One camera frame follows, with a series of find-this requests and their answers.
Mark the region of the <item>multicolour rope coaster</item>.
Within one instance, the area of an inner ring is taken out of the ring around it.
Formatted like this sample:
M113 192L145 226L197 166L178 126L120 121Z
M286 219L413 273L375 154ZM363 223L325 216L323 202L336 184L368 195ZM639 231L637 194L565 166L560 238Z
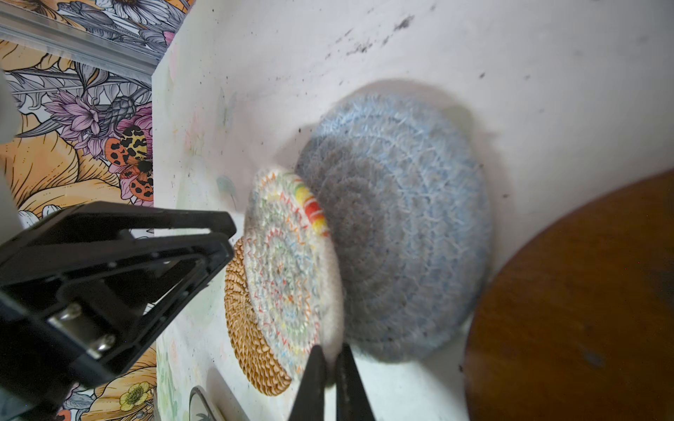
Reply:
M342 278L324 210L299 175L256 174L242 239L257 325L281 367L300 379L315 346L333 367L345 333Z

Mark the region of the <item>woven rattan coaster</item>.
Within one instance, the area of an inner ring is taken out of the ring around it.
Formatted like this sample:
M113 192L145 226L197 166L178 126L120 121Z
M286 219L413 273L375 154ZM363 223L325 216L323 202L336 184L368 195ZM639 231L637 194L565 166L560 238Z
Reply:
M244 265L243 240L233 247L226 265L224 307L234 356L247 380L265 396L278 396L291 385L291 377L272 354L257 324Z

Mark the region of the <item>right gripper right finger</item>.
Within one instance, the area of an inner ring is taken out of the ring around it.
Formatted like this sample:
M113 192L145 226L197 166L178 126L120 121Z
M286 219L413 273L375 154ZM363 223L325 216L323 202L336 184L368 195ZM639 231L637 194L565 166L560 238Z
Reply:
M336 420L375 421L350 346L343 344L335 364Z

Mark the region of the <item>grey crochet coaster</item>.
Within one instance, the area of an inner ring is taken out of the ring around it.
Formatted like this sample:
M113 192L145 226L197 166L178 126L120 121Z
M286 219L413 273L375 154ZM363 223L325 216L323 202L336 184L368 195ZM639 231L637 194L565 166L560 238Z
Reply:
M403 96L353 96L319 122L296 172L335 242L347 342L401 363L451 341L489 275L493 218L448 115Z

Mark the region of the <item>glossy brown wooden coaster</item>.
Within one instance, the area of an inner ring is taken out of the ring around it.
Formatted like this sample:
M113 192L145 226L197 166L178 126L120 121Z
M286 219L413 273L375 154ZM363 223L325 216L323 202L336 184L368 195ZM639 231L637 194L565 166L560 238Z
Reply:
M556 221L500 270L463 361L472 420L673 417L673 175Z

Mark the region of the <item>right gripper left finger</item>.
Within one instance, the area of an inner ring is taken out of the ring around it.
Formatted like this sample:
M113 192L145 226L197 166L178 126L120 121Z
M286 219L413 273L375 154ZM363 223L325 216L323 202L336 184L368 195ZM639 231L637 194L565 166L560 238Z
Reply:
M323 421L328 365L321 346L312 348L289 421Z

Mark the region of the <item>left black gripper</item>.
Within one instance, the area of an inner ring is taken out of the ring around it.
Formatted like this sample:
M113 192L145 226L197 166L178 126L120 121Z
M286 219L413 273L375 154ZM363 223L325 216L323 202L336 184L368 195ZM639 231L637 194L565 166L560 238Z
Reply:
M227 212L95 202L1 246L1 418L52 420L136 359L233 259Z

